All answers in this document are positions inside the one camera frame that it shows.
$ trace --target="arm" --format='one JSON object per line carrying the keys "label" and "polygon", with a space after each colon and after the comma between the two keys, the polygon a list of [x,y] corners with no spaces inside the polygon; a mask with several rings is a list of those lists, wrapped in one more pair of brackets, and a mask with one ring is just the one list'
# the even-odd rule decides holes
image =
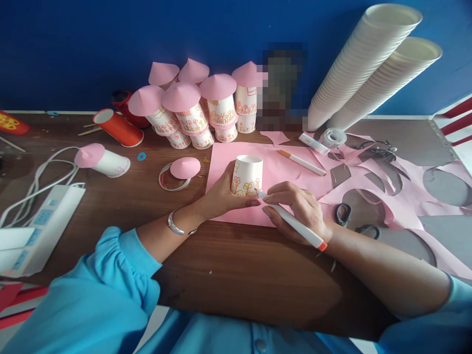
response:
{"label": "arm", "polygon": [[[320,204],[310,192],[290,182],[271,187],[264,201],[285,204],[295,217],[328,244],[326,253],[357,276],[394,314],[417,317],[437,311],[448,299],[447,274],[400,250],[325,222]],[[289,238],[307,242],[269,206],[264,211]]]}
{"label": "arm", "polygon": [[234,161],[205,196],[174,213],[186,235],[168,227],[168,214],[123,234],[108,228],[93,254],[52,282],[3,353],[132,353],[159,299],[159,284],[151,277],[161,263],[207,219],[260,205],[230,194],[233,169]]}

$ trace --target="white marker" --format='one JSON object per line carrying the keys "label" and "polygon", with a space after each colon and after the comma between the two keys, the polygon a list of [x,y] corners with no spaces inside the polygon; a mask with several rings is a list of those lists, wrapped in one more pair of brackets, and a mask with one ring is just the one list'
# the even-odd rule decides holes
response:
{"label": "white marker", "polygon": [[[261,190],[257,190],[257,194],[259,194],[259,197],[261,197],[262,199],[267,197],[267,194]],[[313,246],[315,246],[322,252],[326,250],[328,245],[326,244],[326,242],[323,241],[321,237],[319,237],[311,229],[299,222],[292,214],[282,208],[279,204],[267,205],[269,207],[274,208],[275,211],[279,213],[280,217],[287,221],[289,225],[292,226],[300,235],[302,235],[305,240],[307,240],[309,243],[311,243]]]}

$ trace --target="blue shirt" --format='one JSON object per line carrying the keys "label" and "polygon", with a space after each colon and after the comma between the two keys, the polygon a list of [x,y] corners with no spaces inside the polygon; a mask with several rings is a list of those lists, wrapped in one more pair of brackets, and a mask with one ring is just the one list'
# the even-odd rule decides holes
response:
{"label": "blue shirt", "polygon": [[[161,268],[136,231],[108,228],[95,253],[52,282],[4,353],[132,353],[159,299]],[[387,328],[379,353],[465,353],[472,348],[472,288],[451,278],[437,312]],[[360,353],[348,339],[265,324],[169,310],[139,354]]]}

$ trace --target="marker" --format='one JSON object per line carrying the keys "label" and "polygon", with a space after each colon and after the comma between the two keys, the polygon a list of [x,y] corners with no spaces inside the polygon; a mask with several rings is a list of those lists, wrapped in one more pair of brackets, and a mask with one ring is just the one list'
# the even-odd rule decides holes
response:
{"label": "marker", "polygon": [[[256,189],[256,192],[259,195],[259,197],[261,197],[262,199],[267,197],[267,194],[261,190]],[[321,237],[319,237],[311,229],[309,229],[308,227],[303,225],[301,222],[299,222],[292,214],[290,214],[288,211],[282,208],[279,204],[267,204],[267,205],[269,207],[274,208],[275,211],[279,213],[280,217],[284,219],[285,221],[287,221],[289,225],[292,226],[300,235],[302,235],[305,240],[307,240],[313,246],[318,248],[321,252],[326,250],[328,245],[326,244],[326,242],[323,241]]]}
{"label": "marker", "polygon": [[302,165],[303,167],[306,167],[310,171],[313,171],[314,173],[316,173],[320,176],[326,176],[326,171],[325,170],[322,170],[322,169],[316,167],[315,165],[312,165],[311,163],[306,162],[305,160],[302,160],[301,158],[296,157],[296,156],[292,155],[289,152],[286,152],[285,150],[279,150],[279,154],[281,154],[285,157],[288,157],[292,161],[295,161],[299,165]]}

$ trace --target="silver bracelet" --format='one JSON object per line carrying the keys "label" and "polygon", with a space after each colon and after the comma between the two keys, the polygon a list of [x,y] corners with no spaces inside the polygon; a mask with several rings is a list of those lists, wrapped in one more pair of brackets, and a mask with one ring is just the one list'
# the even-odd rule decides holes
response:
{"label": "silver bracelet", "polygon": [[[173,216],[174,216],[174,213],[177,211],[178,209],[175,209],[173,212],[171,212],[171,214],[169,215],[169,218],[167,219],[167,223],[169,224],[169,227],[171,228],[172,231],[174,231],[177,235],[185,235],[185,231],[182,231],[181,229],[179,229],[175,224],[174,224],[174,220],[173,220]],[[197,232],[198,228],[196,228],[194,231],[190,231],[188,233],[189,236],[193,235],[195,232]]]}

